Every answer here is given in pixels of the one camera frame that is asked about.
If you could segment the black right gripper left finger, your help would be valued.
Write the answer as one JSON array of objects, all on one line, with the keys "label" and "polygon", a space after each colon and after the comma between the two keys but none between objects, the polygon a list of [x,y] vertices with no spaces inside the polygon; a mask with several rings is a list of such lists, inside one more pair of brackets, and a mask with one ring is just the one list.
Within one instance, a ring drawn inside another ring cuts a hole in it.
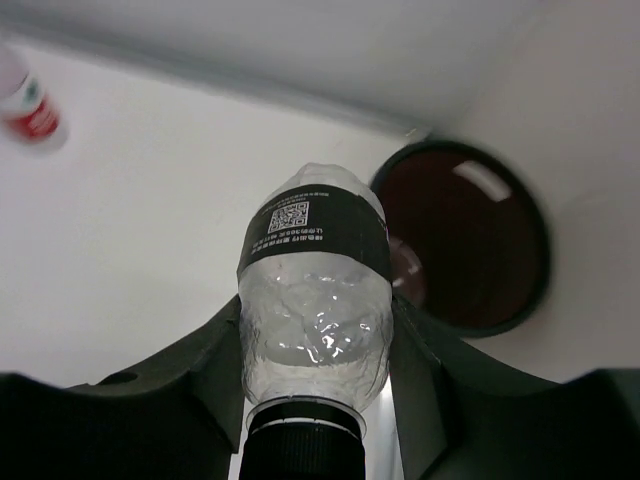
[{"label": "black right gripper left finger", "polygon": [[244,394],[233,297],[206,324],[95,385],[1,375],[4,479],[225,479]]}]

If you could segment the black label clear bottle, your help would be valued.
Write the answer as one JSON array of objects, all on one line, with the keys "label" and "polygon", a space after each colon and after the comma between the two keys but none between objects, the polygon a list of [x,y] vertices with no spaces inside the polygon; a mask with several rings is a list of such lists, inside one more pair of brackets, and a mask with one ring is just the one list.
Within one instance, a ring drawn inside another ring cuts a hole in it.
[{"label": "black label clear bottle", "polygon": [[243,479],[362,479],[363,411],[393,338],[383,208],[349,170],[309,163],[252,217],[237,267]]}]

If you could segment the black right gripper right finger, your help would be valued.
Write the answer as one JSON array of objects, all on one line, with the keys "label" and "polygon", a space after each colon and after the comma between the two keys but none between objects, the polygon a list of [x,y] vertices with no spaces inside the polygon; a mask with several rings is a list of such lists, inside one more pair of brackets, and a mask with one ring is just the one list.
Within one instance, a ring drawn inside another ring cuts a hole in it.
[{"label": "black right gripper right finger", "polygon": [[402,298],[392,309],[405,478],[638,478],[638,370],[555,383],[475,349]]}]

